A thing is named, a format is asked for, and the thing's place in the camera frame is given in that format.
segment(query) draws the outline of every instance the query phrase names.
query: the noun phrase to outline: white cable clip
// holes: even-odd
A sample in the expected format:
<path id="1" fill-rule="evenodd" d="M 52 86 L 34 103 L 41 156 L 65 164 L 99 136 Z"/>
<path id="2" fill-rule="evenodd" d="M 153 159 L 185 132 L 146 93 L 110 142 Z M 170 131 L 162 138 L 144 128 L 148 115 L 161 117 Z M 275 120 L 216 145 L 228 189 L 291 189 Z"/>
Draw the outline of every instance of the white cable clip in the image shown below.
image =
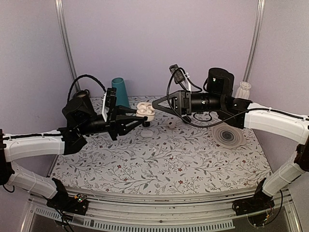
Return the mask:
<path id="1" fill-rule="evenodd" d="M 185 83 L 186 83 L 186 87 L 187 87 L 188 91 L 190 91 L 190 93 L 192 93 L 191 84 L 188 81 L 188 79 L 190 78 L 189 73 L 188 72 L 184 72 L 183 70 L 181 70 L 181 72 L 183 73 L 183 75 L 185 77 Z"/>
<path id="2" fill-rule="evenodd" d="M 31 192 L 33 190 L 34 186 L 37 184 L 37 178 L 35 177 L 34 172 L 32 172 L 32 173 L 33 173 L 33 177 L 34 177 L 34 183 L 33 183 L 32 187 L 28 190 L 28 192 Z"/>
<path id="3" fill-rule="evenodd" d="M 109 108 L 105 106 L 106 104 L 106 93 L 104 93 L 104 96 L 103 96 L 103 104 L 102 104 L 102 116 L 103 116 L 103 119 L 104 119 L 104 122 L 107 121 L 107 112 L 109 111 Z"/>

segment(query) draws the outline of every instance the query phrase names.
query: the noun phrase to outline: cable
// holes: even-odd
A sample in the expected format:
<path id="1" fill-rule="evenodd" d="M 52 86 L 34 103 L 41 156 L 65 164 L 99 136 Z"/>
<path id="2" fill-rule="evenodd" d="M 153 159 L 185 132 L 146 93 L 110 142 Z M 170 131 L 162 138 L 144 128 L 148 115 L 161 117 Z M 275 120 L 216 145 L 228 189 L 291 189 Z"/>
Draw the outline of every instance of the cable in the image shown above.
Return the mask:
<path id="1" fill-rule="evenodd" d="M 279 210 L 278 210 L 277 214 L 275 215 L 275 217 L 271 221 L 269 221 L 269 222 L 267 221 L 264 225 L 270 224 L 271 222 L 273 222 L 278 217 L 278 215 L 279 215 L 279 213 L 280 213 L 280 211 L 282 209 L 282 205 L 283 205 L 283 193 L 282 193 L 281 190 L 280 190 L 280 194 L 281 194 L 281 204 L 280 204 L 280 207 L 279 207 Z"/>
<path id="2" fill-rule="evenodd" d="M 206 80 L 205 80 L 205 82 L 204 82 L 204 84 L 203 84 L 203 90 L 204 90 L 205 92 L 207 92 L 207 90 L 206 90 L 206 88 L 205 88 L 205 85 L 207 84 L 207 80 L 208 80 L 208 78 L 206 78 Z"/>
<path id="3" fill-rule="evenodd" d="M 275 112 L 275 113 L 283 114 L 283 115 L 290 116 L 290 117 L 293 117 L 293 118 L 303 119 L 303 118 L 300 117 L 300 116 L 295 116 L 295 115 L 292 115 L 292 114 L 289 114 L 289 113 L 286 113 L 286 112 L 283 112 L 283 111 L 280 111 L 280 110 L 274 110 L 274 109 L 268 109 L 268 108 L 252 108 L 252 109 L 249 109 L 249 110 L 242 111 L 242 112 L 240 112 L 240 113 L 238 113 L 238 114 L 235 114 L 235 115 L 233 115 L 233 116 L 231 116 L 231 117 L 228 117 L 228 118 L 226 118 L 226 119 L 224 119 L 224 120 L 221 120 L 220 122 L 217 122 L 217 123 L 214 123 L 214 124 L 210 124 L 210 125 L 201 126 L 201 125 L 197 125 L 197 124 L 191 123 L 191 122 L 185 120 L 185 119 L 172 107 L 172 105 L 171 105 L 171 103 L 170 103 L 170 99 L 169 99 L 169 89 L 170 89 L 171 82 L 172 82 L 172 80 L 173 80 L 173 78 L 174 78 L 176 72 L 179 71 L 179 70 L 183 70 L 183 68 L 178 68 L 178 69 L 176 69 L 176 70 L 174 71 L 174 73 L 172 74 L 172 76 L 170 77 L 170 80 L 169 80 L 169 83 L 168 83 L 168 88 L 167 88 L 167 91 L 166 91 L 166 97 L 167 97 L 167 101 L 168 101 L 169 107 L 170 107 L 171 110 L 174 112 L 174 114 L 175 114 L 177 117 L 179 117 L 182 121 L 184 121 L 185 123 L 187 123 L 187 124 L 189 124 L 189 125 L 191 125 L 191 126 L 193 126 L 193 127 L 197 127 L 197 128 L 210 128 L 210 127 L 214 127 L 214 126 L 217 126 L 217 125 L 219 125 L 219 124 L 221 124 L 221 123 L 224 123 L 224 122 L 226 122 L 226 121 L 228 121 L 228 120 L 230 120 L 230 119 L 232 119 L 232 118 L 234 118 L 234 117 L 237 117 L 237 116 L 239 116 L 239 115 L 241 115 L 241 114 L 248 113 L 248 112 L 254 111 L 254 110 L 273 111 L 273 112 Z"/>
<path id="4" fill-rule="evenodd" d="M 188 91 L 181 82 L 179 82 L 179 85 L 183 88 L 184 91 Z"/>
<path id="5" fill-rule="evenodd" d="M 9 192 L 9 193 L 13 193 L 13 192 L 15 192 L 15 186 L 13 185 L 13 190 L 8 190 L 6 187 L 5 187 L 5 185 L 2 185 L 3 186 L 3 188 L 7 191 L 7 192 Z"/>
<path id="6" fill-rule="evenodd" d="M 200 121 L 200 122 L 210 122 L 210 121 L 212 121 L 211 112 L 208 112 L 208 116 L 209 116 L 210 118 L 207 119 L 207 120 L 200 120 L 200 119 L 198 119 L 198 118 L 196 117 L 197 114 L 198 114 L 198 113 L 194 113 L 194 114 L 193 114 L 193 118 L 195 118 L 197 121 Z"/>
<path id="7" fill-rule="evenodd" d="M 61 221 L 62 221 L 62 228 L 66 231 L 66 232 L 70 232 L 67 228 L 66 228 L 66 226 L 68 226 L 69 227 L 69 229 L 71 230 L 71 232 L 74 232 L 74 230 L 73 230 L 73 228 L 72 228 L 72 226 L 69 224 L 69 222 L 68 222 L 68 220 L 67 220 L 67 218 L 68 218 L 68 216 L 65 214 L 65 213 L 63 213 L 63 210 L 58 210 L 58 209 L 56 209 L 56 208 L 54 208 L 53 207 L 53 209 L 55 209 L 56 211 L 57 211 L 57 213 L 59 213 L 59 215 L 60 215 L 60 217 L 61 217 Z"/>
<path id="8" fill-rule="evenodd" d="M 189 82 L 192 86 L 194 86 L 195 88 L 198 89 L 198 91 L 194 91 L 194 93 L 200 93 L 200 92 L 203 91 L 202 88 L 199 87 L 199 86 L 197 86 L 197 85 L 195 85 L 195 84 L 190 80 L 190 78 L 187 78 L 187 80 L 188 80 L 188 82 Z"/>
<path id="9" fill-rule="evenodd" d="M 43 137 L 43 136 L 61 136 L 62 134 L 20 134 L 20 135 L 13 135 L 11 137 L 4 137 L 3 140 L 9 140 L 9 139 L 22 139 L 22 138 L 29 138 L 29 137 Z"/>
<path id="10" fill-rule="evenodd" d="M 72 93 L 72 90 L 73 90 L 73 88 L 74 88 L 75 83 L 76 83 L 79 79 L 82 79 L 82 78 L 84 78 L 84 77 L 88 77 L 88 78 L 94 80 L 95 82 L 97 82 L 98 85 L 101 86 L 101 88 L 102 88 L 102 90 L 104 91 L 104 93 L 106 93 L 105 86 L 104 86 L 97 78 L 95 78 L 94 76 L 88 75 L 88 74 L 84 74 L 84 75 L 81 75 L 81 76 L 77 77 L 77 78 L 72 82 L 72 85 L 71 85 L 70 90 L 69 90 L 69 93 L 68 93 L 67 103 L 68 103 L 69 100 L 70 100 L 71 93 Z"/>

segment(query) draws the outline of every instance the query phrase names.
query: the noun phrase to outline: floral tablecloth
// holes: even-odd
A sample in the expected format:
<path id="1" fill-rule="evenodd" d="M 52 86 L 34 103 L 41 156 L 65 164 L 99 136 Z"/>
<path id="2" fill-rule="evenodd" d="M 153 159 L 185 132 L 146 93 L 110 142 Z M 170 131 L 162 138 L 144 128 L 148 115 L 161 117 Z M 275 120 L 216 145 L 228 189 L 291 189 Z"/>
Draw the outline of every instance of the floral tablecloth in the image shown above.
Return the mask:
<path id="1" fill-rule="evenodd" d="M 131 97 L 152 102 L 155 97 Z M 101 98 L 92 98 L 99 113 Z M 213 122 L 218 121 L 212 113 Z M 168 122 L 176 123 L 170 129 Z M 151 130 L 152 137 L 141 131 Z M 217 192 L 256 186 L 271 170 L 252 130 L 243 130 L 246 144 L 235 149 L 219 146 L 211 129 L 184 124 L 180 119 L 156 111 L 151 126 L 139 126 L 112 141 L 108 133 L 87 137 L 77 154 L 59 156 L 52 177 L 64 185 L 132 194 L 186 194 Z"/>

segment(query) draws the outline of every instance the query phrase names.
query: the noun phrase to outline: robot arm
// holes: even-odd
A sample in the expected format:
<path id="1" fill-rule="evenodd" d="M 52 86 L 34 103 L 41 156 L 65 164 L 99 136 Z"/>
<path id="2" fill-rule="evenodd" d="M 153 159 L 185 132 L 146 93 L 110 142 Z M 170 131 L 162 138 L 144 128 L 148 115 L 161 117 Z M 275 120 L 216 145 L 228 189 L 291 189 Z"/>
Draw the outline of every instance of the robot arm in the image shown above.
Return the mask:
<path id="1" fill-rule="evenodd" d="M 83 135 L 108 132 L 112 140 L 125 135 L 147 120 L 147 117 L 127 116 L 136 110 L 115 106 L 116 89 L 109 88 L 104 96 L 103 115 L 97 115 L 86 91 L 80 91 L 67 103 L 62 113 L 67 127 L 25 135 L 2 133 L 0 129 L 0 185 L 14 185 L 45 197 L 49 207 L 85 215 L 86 196 L 70 197 L 55 178 L 35 174 L 15 163 L 15 160 L 41 155 L 68 155 L 79 152 L 87 143 Z"/>
<path id="2" fill-rule="evenodd" d="M 182 68 L 174 69 L 169 85 L 174 78 L 178 84 L 185 79 Z M 226 70 L 209 70 L 207 92 L 196 93 L 179 90 L 153 102 L 153 108 L 180 117 L 185 123 L 200 128 L 213 125 L 191 123 L 193 112 L 217 112 L 218 118 L 240 129 L 249 128 L 278 134 L 299 143 L 296 152 L 273 175 L 262 180 L 253 197 L 237 200 L 233 209 L 237 215 L 248 214 L 274 206 L 272 197 L 304 172 L 309 171 L 309 116 L 296 115 L 261 106 L 250 100 L 232 97 L 234 76 Z M 168 101 L 170 107 L 160 103 Z"/>

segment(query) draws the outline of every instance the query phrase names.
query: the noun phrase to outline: black mounting bracket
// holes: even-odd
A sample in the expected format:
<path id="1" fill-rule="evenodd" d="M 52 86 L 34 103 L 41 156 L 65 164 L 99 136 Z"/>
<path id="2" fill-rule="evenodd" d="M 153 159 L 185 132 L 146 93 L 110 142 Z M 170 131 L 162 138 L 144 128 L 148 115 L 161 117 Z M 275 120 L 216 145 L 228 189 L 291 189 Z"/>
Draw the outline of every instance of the black mounting bracket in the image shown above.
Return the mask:
<path id="1" fill-rule="evenodd" d="M 297 163 L 302 170 L 309 172 L 309 137 L 305 145 L 297 146 L 296 151 L 297 156 L 294 160 L 294 163 Z"/>
<path id="2" fill-rule="evenodd" d="M 47 206 L 73 214 L 86 215 L 89 201 L 85 197 L 70 197 L 60 180 L 52 178 L 56 184 L 56 195 L 47 201 Z"/>
<path id="3" fill-rule="evenodd" d="M 6 144 L 3 143 L 2 129 L 0 129 L 0 185 L 5 185 L 12 174 L 14 174 L 14 170 L 12 169 L 11 163 L 6 162 L 4 149 L 6 148 Z"/>
<path id="4" fill-rule="evenodd" d="M 232 208 L 237 216 L 266 210 L 275 206 L 272 197 L 262 192 L 265 180 L 266 178 L 258 184 L 253 197 L 243 198 L 233 202 Z"/>
<path id="5" fill-rule="evenodd" d="M 171 115 L 176 115 L 170 107 L 159 105 L 160 103 L 167 101 L 167 99 L 167 96 L 165 96 L 153 101 L 153 108 Z M 169 94 L 169 99 L 173 109 L 175 109 L 179 115 L 191 115 L 191 93 L 189 91 L 178 90 Z"/>

